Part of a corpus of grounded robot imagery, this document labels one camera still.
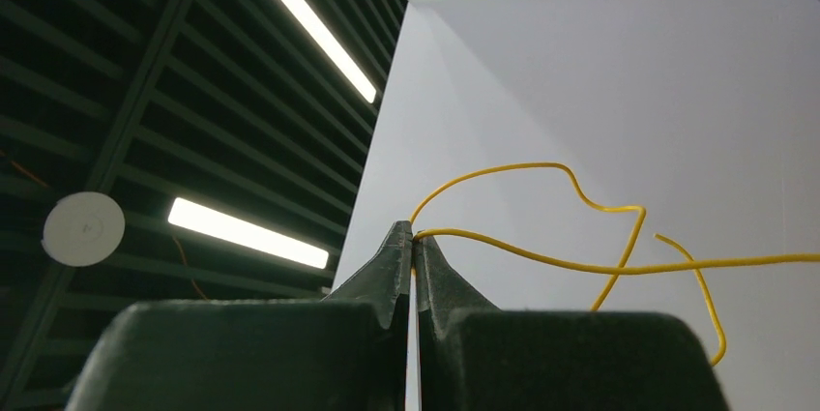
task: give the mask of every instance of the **wire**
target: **wire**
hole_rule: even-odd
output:
[[[817,263],[820,262],[820,254],[818,253],[791,253],[791,254],[776,254],[769,256],[754,256],[750,258],[728,258],[728,259],[701,259],[698,261],[688,261],[686,263],[670,263],[670,264],[653,264],[649,266],[600,266],[596,264],[583,264],[567,261],[563,259],[545,256],[543,254],[534,253],[525,249],[521,249],[514,245],[502,242],[500,240],[487,237],[486,235],[469,230],[440,228],[427,229],[416,234],[415,240],[421,240],[424,237],[431,237],[434,235],[452,235],[455,237],[463,237],[465,239],[476,240],[490,244],[493,247],[501,250],[509,251],[510,253],[523,256],[533,261],[540,261],[551,266],[559,268],[570,269],[582,273],[592,274],[608,274],[618,276],[642,276],[645,274],[660,274],[660,273],[677,273],[681,271],[692,271],[695,269],[716,269],[716,268],[739,268],[747,266],[766,266],[770,264],[782,263]]]
[[[675,242],[669,237],[660,234],[655,234],[655,238],[671,246],[675,250],[679,251],[688,261],[694,261],[694,258],[691,257],[691,254],[689,254],[689,252],[686,251],[686,249],[684,249],[681,246],[681,244]],[[697,278],[698,285],[700,285],[700,291],[703,292],[703,300],[706,302],[706,309],[709,311],[709,317],[712,318],[712,324],[715,326],[718,347],[717,353],[715,354],[715,356],[712,357],[710,364],[712,366],[717,366],[718,363],[720,363],[720,360],[722,360],[723,356],[726,354],[726,333],[723,331],[723,327],[720,325],[718,312],[715,311],[715,303],[712,301],[712,294],[709,293],[709,286],[706,285],[706,280],[703,279],[703,274],[700,272],[699,269],[695,269],[694,276]]]
[[[699,260],[696,261],[692,256],[683,248],[680,244],[673,241],[672,239],[662,236],[660,234],[655,234],[655,238],[664,242],[665,244],[671,246],[675,250],[679,251],[684,258],[687,260],[684,263],[672,263],[672,264],[656,264],[656,265],[649,265],[649,266],[640,266],[640,267],[627,267],[627,262],[630,258],[632,250],[634,249],[635,242],[637,241],[638,234],[640,233],[641,227],[643,226],[643,221],[646,219],[646,209],[640,205],[629,205],[629,206],[621,206],[621,207],[606,207],[602,206],[598,203],[593,202],[590,200],[586,194],[584,194],[581,187],[578,185],[578,181],[575,178],[575,175],[572,171],[565,165],[558,163],[558,162],[526,162],[526,163],[517,163],[517,164],[507,164],[503,166],[496,166],[490,167],[487,169],[482,169],[476,172],[472,172],[470,174],[465,174],[461,177],[455,178],[450,182],[444,184],[443,186],[436,189],[433,193],[427,196],[419,206],[416,207],[416,210],[410,217],[410,222],[414,222],[415,219],[418,217],[419,213],[422,211],[424,206],[430,202],[433,198],[435,198],[441,192],[449,189],[450,187],[464,182],[468,179],[472,179],[474,177],[483,176],[486,174],[493,174],[496,172],[502,171],[509,171],[509,170],[516,170],[516,169],[528,169],[528,168],[540,168],[540,167],[551,167],[561,169],[570,176],[570,180],[572,182],[572,186],[575,189],[578,197],[586,203],[591,208],[594,208],[599,211],[604,211],[607,213],[621,213],[626,211],[636,211],[638,213],[638,217],[635,220],[635,225],[632,227],[632,232],[630,234],[630,239],[627,242],[627,246],[624,248],[624,252],[621,255],[621,259],[618,262],[618,266],[600,266],[600,265],[592,265],[592,264],[582,264],[582,263],[575,263],[572,261],[566,261],[558,258],[553,258],[550,256],[534,253],[532,251],[528,251],[525,249],[521,249],[519,247],[513,246],[506,242],[502,242],[500,240],[493,239],[492,237],[488,237],[483,234],[479,234],[477,232],[471,232],[469,230],[462,230],[462,229],[453,229],[453,228],[434,228],[434,229],[427,229],[417,233],[414,236],[414,240],[421,240],[424,237],[432,237],[435,235],[450,235],[456,237],[463,237],[479,242],[483,242],[486,244],[490,244],[493,247],[496,247],[501,250],[506,250],[511,253],[517,254],[519,256],[523,256],[528,259],[532,259],[534,261],[539,261],[541,263],[546,263],[552,266],[570,269],[573,271],[580,271],[585,273],[594,273],[594,274],[607,274],[610,275],[610,279],[607,282],[605,288],[602,290],[598,298],[596,299],[595,303],[592,306],[592,310],[597,310],[600,308],[600,305],[609,295],[612,290],[612,287],[615,285],[619,276],[639,276],[639,275],[646,275],[646,274],[659,274],[659,273],[671,273],[671,272],[680,272],[680,271],[694,271],[695,277],[697,278],[698,284],[700,285],[701,291],[703,292],[703,298],[706,302],[706,308],[709,311],[709,315],[712,318],[712,323],[715,326],[715,332],[717,333],[718,339],[718,352],[712,358],[711,364],[715,366],[726,353],[726,335],[723,331],[722,326],[720,325],[720,320],[718,318],[718,313],[715,310],[715,304],[712,300],[712,295],[709,292],[709,287],[706,284],[706,280],[703,278],[701,274],[701,269],[707,268],[729,268],[729,267],[747,267],[747,266],[762,266],[762,265],[770,265],[770,264],[781,264],[781,263],[797,263],[797,262],[820,262],[820,253],[793,253],[793,254],[778,254],[778,255],[770,255],[770,256],[757,256],[757,257],[748,257],[748,258],[729,258],[729,259],[710,259],[710,260]]]
[[[416,210],[413,211],[413,215],[410,216],[410,223],[413,223],[416,218],[418,217],[419,213],[425,207],[427,203],[430,202],[433,198],[435,198],[441,192],[449,189],[450,187],[464,182],[469,179],[473,179],[475,177],[484,176],[486,174],[494,174],[497,172],[503,171],[512,171],[517,169],[534,169],[534,168],[554,168],[554,169],[561,169],[562,171],[566,172],[568,176],[570,176],[570,182],[572,182],[572,187],[575,189],[575,193],[578,195],[578,198],[581,199],[587,206],[593,208],[598,211],[603,211],[605,213],[626,213],[630,211],[637,212],[638,216],[635,219],[635,224],[632,226],[632,232],[630,234],[630,239],[627,241],[627,246],[624,248],[624,252],[621,254],[621,259],[618,261],[619,267],[624,267],[627,265],[627,261],[630,259],[630,255],[632,255],[632,251],[635,248],[635,242],[638,240],[638,235],[640,234],[641,227],[643,226],[643,221],[646,219],[646,208],[640,205],[626,205],[626,206],[604,206],[599,203],[592,201],[589,197],[587,197],[584,190],[581,189],[580,184],[578,184],[577,178],[575,178],[575,174],[569,169],[565,164],[561,164],[559,162],[520,162],[516,164],[507,164],[503,166],[495,166],[489,167],[487,169],[482,169],[476,172],[471,172],[470,174],[465,174],[461,177],[457,177],[447,184],[439,187],[433,193],[427,196],[419,206],[416,207]],[[612,276],[609,278],[609,281],[606,283],[606,286],[601,291],[598,298],[592,305],[592,311],[597,311],[600,308],[600,305],[603,304],[603,301],[606,300],[606,297],[609,295],[609,292],[612,291],[612,287],[615,286],[615,282],[618,281],[618,276]]]
[[[182,264],[184,264],[186,268],[189,268],[190,266],[188,265],[188,259],[185,257],[185,251],[182,250],[182,244],[180,243],[179,239],[177,239],[175,236],[171,236],[171,238],[174,239],[174,243],[177,244],[177,249],[179,249],[180,251],[180,258],[182,259]],[[196,293],[199,294],[199,297],[202,298],[202,300],[211,300],[205,295],[205,292],[203,292],[202,289],[199,288],[199,285],[196,283],[196,280],[191,279],[190,284],[193,285],[193,289],[196,290]]]
[[[4,152],[3,150],[0,150],[0,157],[6,158],[6,152]],[[29,171],[28,169],[26,169],[25,167],[20,165],[20,163],[18,163],[17,161],[9,160],[9,164],[11,164],[12,167],[14,169],[16,169],[20,174],[28,177],[32,181],[39,184],[41,187],[49,189],[48,184],[43,179],[37,177],[33,172]]]

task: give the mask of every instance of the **cable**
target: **cable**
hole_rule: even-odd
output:
[[[469,230],[440,228],[427,229],[416,234],[415,240],[421,240],[424,237],[431,237],[434,235],[452,235],[455,237],[463,237],[465,239],[475,240],[490,244],[493,247],[501,250],[509,251],[510,253],[523,256],[533,261],[549,264],[559,268],[570,269],[581,273],[592,274],[608,274],[618,276],[642,276],[645,274],[660,274],[660,273],[677,273],[681,271],[692,271],[695,269],[716,269],[716,268],[740,268],[747,266],[766,266],[770,264],[782,263],[817,263],[820,262],[820,254],[818,253],[791,253],[791,254],[776,254],[768,256],[753,256],[750,258],[727,258],[727,259],[701,259],[698,261],[688,261],[686,263],[668,263],[668,264],[652,264],[649,266],[601,266],[596,264],[583,264],[567,261],[563,259],[553,258],[543,254],[534,253],[525,249],[520,249],[514,245],[506,242],[487,237],[486,235]]]
[[[655,234],[655,238],[679,251],[688,261],[694,261],[691,254],[689,254],[689,252],[686,251],[681,244],[660,234]],[[717,334],[717,353],[710,361],[710,364],[714,367],[720,363],[720,360],[722,360],[723,356],[726,354],[726,333],[720,325],[718,312],[715,311],[715,303],[712,302],[712,294],[709,293],[709,287],[706,285],[706,280],[703,279],[703,274],[701,274],[699,269],[695,269],[694,276],[697,278],[698,285],[700,285],[700,291],[703,292],[703,300],[706,302],[706,309],[709,311],[709,317],[712,318],[712,324],[715,326],[715,333]]]
[[[179,251],[180,251],[180,258],[182,259],[182,264],[184,264],[185,267],[188,268],[189,267],[188,260],[185,257],[185,251],[182,250],[182,244],[180,244],[179,239],[177,239],[175,236],[171,236],[171,238],[174,239],[174,243],[177,244],[177,249],[179,249]],[[202,291],[202,289],[199,288],[199,285],[196,283],[196,280],[191,279],[190,284],[193,285],[193,289],[196,290],[196,293],[199,294],[199,297],[202,298],[202,300],[205,300],[205,301],[210,301],[211,300],[210,298],[208,298],[205,295],[205,293]]]
[[[715,310],[715,304],[712,301],[712,295],[709,292],[709,287],[706,284],[706,281],[701,274],[701,269],[707,268],[728,268],[728,267],[745,267],[745,266],[762,266],[762,265],[769,265],[769,264],[781,264],[781,263],[797,263],[797,262],[820,262],[820,253],[793,253],[793,254],[779,254],[779,255],[770,255],[770,256],[757,256],[757,257],[749,257],[749,258],[730,258],[730,259],[712,259],[712,260],[700,260],[695,261],[694,258],[684,249],[680,244],[673,241],[672,239],[662,236],[660,234],[655,234],[655,238],[664,242],[665,244],[671,246],[675,250],[679,251],[684,258],[687,260],[685,263],[673,263],[673,264],[657,264],[657,265],[649,265],[649,266],[640,266],[640,267],[626,267],[627,262],[630,258],[632,250],[634,249],[635,242],[637,240],[638,234],[640,233],[640,229],[643,225],[643,221],[646,219],[646,209],[640,205],[629,205],[629,206],[621,206],[621,207],[605,207],[598,203],[593,202],[590,200],[584,192],[581,190],[581,187],[578,185],[578,181],[575,179],[575,175],[572,171],[565,165],[560,164],[558,162],[526,162],[526,163],[518,163],[518,164],[508,164],[504,166],[496,166],[490,167],[487,169],[482,169],[480,171],[472,172],[470,174],[465,174],[461,177],[455,178],[450,182],[446,183],[445,185],[436,189],[433,193],[427,196],[419,206],[416,207],[416,210],[413,212],[412,216],[410,217],[410,222],[414,222],[416,217],[419,215],[421,210],[424,206],[430,202],[433,198],[435,198],[441,192],[449,189],[450,187],[466,181],[468,179],[472,179],[474,177],[483,176],[485,174],[492,174],[496,172],[502,171],[509,171],[515,169],[528,169],[528,168],[538,168],[538,167],[552,167],[558,168],[563,170],[570,176],[570,180],[572,182],[573,187],[575,188],[575,192],[578,194],[578,197],[586,203],[588,206],[608,213],[620,213],[625,211],[637,211],[638,218],[635,220],[635,225],[632,228],[632,232],[630,234],[630,239],[627,242],[627,246],[624,249],[624,253],[621,256],[621,260],[618,262],[618,266],[611,267],[611,266],[599,266],[599,265],[591,265],[591,264],[582,264],[582,263],[575,263],[572,261],[566,261],[562,259],[552,258],[546,255],[534,253],[532,251],[524,250],[518,247],[515,247],[511,244],[506,242],[502,242],[500,240],[493,239],[492,237],[488,237],[483,234],[479,234],[476,232],[471,232],[468,230],[462,229],[453,229],[453,228],[434,228],[434,229],[427,229],[417,233],[414,236],[414,240],[421,240],[424,237],[431,237],[435,235],[451,235],[456,237],[463,237],[471,240],[476,240],[479,242],[483,242],[486,244],[490,244],[493,247],[499,248],[501,250],[506,250],[511,253],[517,254],[519,256],[523,256],[528,259],[532,259],[535,261],[539,261],[541,263],[546,263],[552,266],[570,269],[574,271],[586,272],[586,273],[594,273],[594,274],[608,274],[611,276],[607,285],[602,290],[598,298],[596,299],[595,303],[592,306],[592,310],[597,310],[609,293],[612,290],[612,287],[615,285],[619,276],[639,276],[645,274],[659,274],[659,273],[670,273],[670,272],[679,272],[679,271],[694,271],[695,277],[697,278],[698,284],[700,285],[701,291],[703,292],[703,298],[706,302],[706,308],[709,311],[709,315],[712,318],[712,323],[715,326],[715,332],[717,333],[717,339],[719,342],[718,352],[712,358],[711,364],[715,366],[726,353],[726,335],[723,331],[722,326],[720,325],[720,320],[718,318],[718,314]]]
[[[630,234],[630,239],[627,241],[627,246],[624,248],[624,252],[621,254],[621,259],[618,261],[619,267],[624,267],[627,265],[627,261],[630,259],[630,255],[632,255],[632,250],[635,248],[635,242],[638,240],[638,235],[640,234],[641,227],[643,226],[643,221],[646,219],[646,208],[640,205],[626,205],[626,206],[603,206],[599,203],[596,203],[587,197],[586,193],[581,189],[581,186],[578,184],[578,180],[575,178],[575,174],[569,169],[565,164],[561,164],[559,162],[520,162],[516,164],[507,164],[503,166],[495,166],[489,167],[487,169],[482,169],[476,172],[471,172],[470,174],[465,174],[461,177],[457,177],[450,182],[446,183],[445,185],[436,189],[433,193],[427,196],[419,206],[416,207],[416,210],[413,211],[413,215],[410,216],[410,223],[413,223],[416,218],[418,217],[419,213],[425,207],[427,203],[430,202],[433,198],[435,198],[441,192],[449,189],[450,187],[464,182],[469,179],[473,179],[474,177],[484,176],[486,174],[494,174],[497,172],[503,171],[512,171],[517,169],[534,169],[534,168],[555,168],[561,169],[562,171],[566,172],[568,176],[570,176],[570,182],[572,182],[572,187],[575,189],[575,193],[578,195],[578,198],[581,199],[587,206],[593,208],[598,211],[603,211],[605,213],[625,213],[630,211],[637,212],[638,216],[635,219],[635,224],[632,226],[632,232]],[[601,291],[598,298],[592,305],[592,311],[597,311],[600,308],[600,305],[603,304],[603,301],[606,300],[606,297],[609,295],[609,292],[612,291],[612,287],[615,286],[615,282],[618,281],[618,276],[612,276],[609,278],[609,281],[606,283],[606,286]]]
[[[0,157],[6,158],[6,152],[4,152],[3,150],[0,150]],[[20,163],[18,163],[17,161],[9,160],[9,164],[11,164],[12,167],[14,169],[16,169],[18,172],[20,172],[24,176],[28,177],[32,181],[39,184],[41,187],[49,189],[48,184],[43,179],[37,177],[33,172],[31,172],[28,169],[26,169],[25,167],[21,166]]]

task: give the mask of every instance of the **ceiling light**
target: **ceiling light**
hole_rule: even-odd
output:
[[[353,87],[370,103],[376,98],[376,88],[367,79],[365,73],[356,65],[350,55],[331,34],[327,26],[319,19],[305,0],[281,0],[284,6],[296,17],[308,34],[324,50],[342,74],[353,84]]]
[[[254,250],[324,269],[328,253],[244,220],[187,201],[174,200],[168,222]]]

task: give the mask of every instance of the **orange wire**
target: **orange wire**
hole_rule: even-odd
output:
[[[177,244],[177,249],[179,249],[179,251],[180,251],[180,258],[182,258],[182,264],[184,264],[185,267],[188,268],[189,267],[188,259],[185,257],[185,251],[182,250],[182,244],[180,244],[179,239],[177,239],[175,236],[171,236],[171,238],[174,239],[174,243]],[[202,291],[202,289],[199,288],[199,285],[196,283],[196,280],[191,279],[190,284],[193,285],[193,289],[196,290],[196,293],[199,294],[199,296],[202,298],[202,300],[206,300],[206,301],[211,300],[210,298],[208,298],[205,295],[205,293]]]
[[[0,150],[0,157],[5,158],[6,157],[6,152],[4,152],[3,150]],[[21,166],[20,163],[18,163],[17,161],[11,160],[11,161],[9,161],[9,163],[12,165],[12,167],[14,169],[19,171],[22,175],[24,175],[24,176],[28,177],[29,179],[31,179],[32,181],[38,183],[41,187],[45,187],[46,189],[49,189],[48,184],[43,179],[37,177],[33,172],[31,172],[28,169],[26,169],[25,167]]]

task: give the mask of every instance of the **light fixture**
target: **light fixture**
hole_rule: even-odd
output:
[[[353,84],[353,87],[362,94],[362,97],[369,103],[373,103],[376,98],[376,88],[370,83],[359,66],[356,65],[353,58],[341,47],[341,44],[308,5],[308,2],[305,0],[281,0],[281,2],[319,44],[341,73]]]
[[[323,249],[197,205],[184,198],[174,200],[168,222],[314,268],[324,269],[328,264],[328,253]]]

